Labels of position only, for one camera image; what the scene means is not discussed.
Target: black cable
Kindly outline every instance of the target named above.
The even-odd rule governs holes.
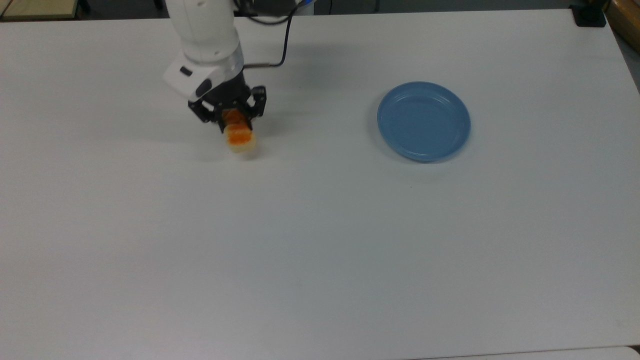
[[[289,29],[291,28],[291,21],[293,20],[293,14],[289,16],[287,21],[287,31],[284,33],[284,46],[282,47],[282,59],[277,64],[269,64],[269,67],[279,67],[284,64],[284,60],[287,57],[287,45],[289,44]]]
[[[2,13],[0,13],[0,17],[4,16],[4,13],[6,13],[6,10],[9,9],[9,6],[11,6],[12,2],[13,0],[9,0],[9,3],[4,7],[4,9],[2,10]]]
[[[285,22],[289,21],[289,19],[293,16],[294,13],[296,13],[296,11],[298,10],[298,7],[300,7],[300,4],[302,2],[298,3],[296,5],[296,7],[293,8],[293,10],[291,10],[291,13],[289,13],[289,15],[287,15],[284,19],[280,19],[277,21],[264,21],[264,20],[260,20],[260,19],[256,19],[255,17],[251,16],[251,15],[247,15],[244,13],[244,10],[240,7],[240,4],[238,3],[237,0],[234,0],[234,5],[239,9],[239,12],[242,16],[246,17],[247,19],[253,21],[253,22],[257,22],[258,24],[262,24],[262,25],[280,25],[280,24],[284,24]]]
[[[233,0],[234,4],[238,7],[238,9],[240,9],[240,6],[237,2],[237,0]],[[296,13],[296,11],[298,11],[298,8],[300,7],[300,4],[302,4],[302,2],[304,2],[304,0],[300,1],[295,8],[293,8],[293,10],[291,10],[291,13],[289,13],[289,15],[282,19],[282,20],[278,20],[276,22],[266,22],[266,21],[262,21],[259,19],[254,19],[252,17],[247,16],[247,18],[249,18],[252,21],[255,21],[259,24],[263,24],[263,25],[278,25],[278,24],[283,24],[284,22],[287,23],[287,29],[285,31],[284,34],[284,45],[282,47],[282,58],[280,59],[279,63],[276,64],[272,64],[272,63],[257,63],[257,64],[246,64],[244,66],[244,69],[252,69],[252,68],[257,68],[257,67],[280,67],[282,66],[282,64],[284,64],[284,60],[287,58],[287,46],[289,45],[289,30],[291,29],[291,21],[293,20],[293,15]]]

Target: black object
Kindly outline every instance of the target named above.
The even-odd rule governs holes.
[[[295,0],[253,0],[253,10],[258,15],[287,16],[296,7]]]
[[[209,82],[209,88],[211,88],[211,81],[209,80],[205,80],[200,86],[205,85],[207,81]],[[253,97],[253,106],[247,103],[250,97]],[[209,110],[203,103],[211,105],[213,110]],[[188,104],[189,109],[191,109],[202,122],[215,122],[220,127],[220,132],[224,133],[227,125],[222,119],[222,113],[225,110],[240,111],[244,115],[246,125],[249,129],[253,130],[251,120],[264,114],[266,103],[266,87],[256,86],[253,89],[249,89],[249,86],[244,82],[244,74],[240,72],[240,74],[233,79],[216,86],[204,94],[199,100],[194,102],[189,101]]]
[[[291,10],[291,12],[288,14],[287,17],[285,17],[284,19],[271,21],[271,22],[260,20],[258,18],[253,17],[254,16],[253,4],[250,2],[250,0],[233,0],[233,2],[235,6],[238,8],[237,14],[239,16],[244,16],[247,19],[262,25],[280,25],[291,20],[291,17],[293,17],[293,14],[295,14],[296,11],[298,11],[298,8],[300,7],[300,5],[302,5],[302,2],[304,2],[304,0],[301,0],[298,4],[296,4],[296,6],[293,8],[293,10]]]
[[[185,68],[184,66],[180,68],[180,72],[187,76],[191,76],[193,74],[193,71]]]
[[[571,5],[575,24],[582,28],[604,28],[607,20],[602,8],[609,0],[594,0],[588,5]]]
[[[89,2],[87,0],[78,0],[78,6],[85,14],[91,13],[91,6],[89,6]]]
[[[291,12],[291,15],[287,18],[287,30],[284,33],[284,46],[282,47],[282,57],[280,58],[280,62],[276,64],[273,64],[273,63],[245,64],[244,65],[245,69],[253,69],[257,67],[280,67],[282,66],[282,64],[284,64],[284,60],[287,58],[287,46],[289,44],[289,30],[291,29],[291,20],[293,20],[294,12],[295,10]]]
[[[201,97],[204,94],[206,94],[209,90],[211,90],[211,88],[213,87],[213,84],[211,83],[211,80],[206,79],[205,81],[202,82],[202,84],[200,84],[200,86],[198,86],[198,88],[196,89],[196,96],[197,97]]]

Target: orange food item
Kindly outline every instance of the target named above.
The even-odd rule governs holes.
[[[222,113],[225,121],[224,134],[227,145],[233,152],[249,151],[255,147],[253,131],[244,121],[244,115],[238,110],[225,110]]]

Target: table surface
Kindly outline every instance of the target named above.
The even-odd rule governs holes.
[[[247,62],[283,27],[236,21]],[[388,360],[640,343],[640,99],[569,10],[300,17],[259,146],[161,75],[169,20],[0,24],[7,359]],[[376,109],[447,87],[472,135],[396,155]]]
[[[640,354],[628,347],[582,350],[525,352],[490,356],[450,357],[450,360],[640,360]]]

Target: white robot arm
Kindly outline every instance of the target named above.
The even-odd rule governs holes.
[[[182,50],[164,73],[164,80],[189,101],[205,81],[210,89],[231,80],[244,66],[230,0],[166,0]]]
[[[262,116],[267,97],[264,86],[249,88],[244,82],[244,59],[234,27],[235,4],[253,9],[276,4],[270,15],[284,12],[292,16],[298,8],[294,0],[166,0],[182,50],[164,73],[164,80],[188,100],[202,122],[217,123],[231,149],[239,152],[253,147],[251,121]],[[238,147],[234,137],[248,140]]]

